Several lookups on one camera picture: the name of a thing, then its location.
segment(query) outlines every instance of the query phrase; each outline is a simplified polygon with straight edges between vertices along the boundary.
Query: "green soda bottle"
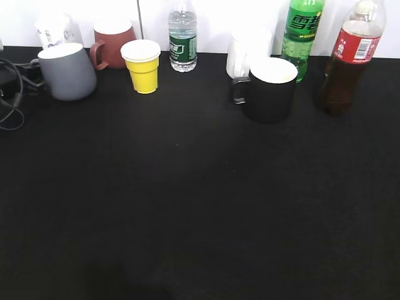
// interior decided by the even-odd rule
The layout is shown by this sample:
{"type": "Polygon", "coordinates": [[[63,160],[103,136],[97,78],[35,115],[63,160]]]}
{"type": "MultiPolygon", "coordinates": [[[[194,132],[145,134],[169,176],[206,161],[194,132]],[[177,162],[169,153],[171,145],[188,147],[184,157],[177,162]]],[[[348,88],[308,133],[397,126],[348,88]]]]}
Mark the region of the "green soda bottle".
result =
{"type": "Polygon", "coordinates": [[[299,74],[297,82],[307,72],[308,56],[317,34],[325,0],[291,0],[287,15],[281,58],[293,63],[299,74]]]}

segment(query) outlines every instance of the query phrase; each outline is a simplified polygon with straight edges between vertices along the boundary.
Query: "red-brown mug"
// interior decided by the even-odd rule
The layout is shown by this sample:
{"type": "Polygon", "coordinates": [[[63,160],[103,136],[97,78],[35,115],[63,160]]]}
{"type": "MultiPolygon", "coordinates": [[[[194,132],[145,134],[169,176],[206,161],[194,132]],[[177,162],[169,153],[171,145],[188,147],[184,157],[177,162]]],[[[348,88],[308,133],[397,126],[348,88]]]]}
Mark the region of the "red-brown mug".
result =
{"type": "Polygon", "coordinates": [[[121,56],[121,47],[136,39],[132,23],[128,20],[110,19],[94,25],[95,43],[90,49],[90,58],[97,70],[126,68],[121,56]]]}

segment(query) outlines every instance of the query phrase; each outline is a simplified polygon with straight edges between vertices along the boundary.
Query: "gray mug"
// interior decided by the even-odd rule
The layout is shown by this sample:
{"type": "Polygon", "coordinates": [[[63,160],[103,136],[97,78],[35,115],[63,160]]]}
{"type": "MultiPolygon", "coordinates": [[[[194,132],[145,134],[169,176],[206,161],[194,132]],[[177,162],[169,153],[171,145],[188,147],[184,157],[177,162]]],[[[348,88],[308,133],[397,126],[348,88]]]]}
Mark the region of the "gray mug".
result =
{"type": "Polygon", "coordinates": [[[85,98],[96,88],[97,79],[83,45],[70,42],[41,51],[42,74],[51,95],[63,101],[85,98]]]}

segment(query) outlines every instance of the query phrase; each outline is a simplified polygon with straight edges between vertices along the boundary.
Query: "water bottle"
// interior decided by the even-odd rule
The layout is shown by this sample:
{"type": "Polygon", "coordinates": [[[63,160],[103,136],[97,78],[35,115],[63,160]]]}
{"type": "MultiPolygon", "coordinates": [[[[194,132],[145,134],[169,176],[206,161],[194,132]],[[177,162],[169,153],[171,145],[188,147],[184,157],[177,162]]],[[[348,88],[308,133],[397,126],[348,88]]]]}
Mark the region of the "water bottle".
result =
{"type": "Polygon", "coordinates": [[[308,57],[324,6],[325,0],[291,0],[290,2],[281,58],[297,67],[298,83],[303,80],[307,72],[308,57]]]}
{"type": "Polygon", "coordinates": [[[169,13],[169,59],[178,72],[192,71],[198,61],[198,22],[191,0],[172,0],[169,13]]]}

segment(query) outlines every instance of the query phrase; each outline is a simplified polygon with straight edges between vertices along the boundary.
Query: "plastic bottle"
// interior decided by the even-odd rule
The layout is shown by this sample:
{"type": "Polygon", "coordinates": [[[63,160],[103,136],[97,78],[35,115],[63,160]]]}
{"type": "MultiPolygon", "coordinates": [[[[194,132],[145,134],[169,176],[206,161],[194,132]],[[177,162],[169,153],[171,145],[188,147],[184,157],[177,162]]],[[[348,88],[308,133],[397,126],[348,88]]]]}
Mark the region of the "plastic bottle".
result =
{"type": "Polygon", "coordinates": [[[307,72],[308,57],[324,6],[325,0],[291,0],[290,2],[281,58],[297,67],[298,83],[303,80],[307,72]]]}
{"type": "Polygon", "coordinates": [[[191,0],[172,0],[169,13],[169,53],[178,72],[192,71],[197,64],[197,17],[191,0]]]}
{"type": "Polygon", "coordinates": [[[332,116],[351,109],[360,77],[386,26],[383,0],[361,0],[347,14],[326,70],[316,106],[332,116]]]}

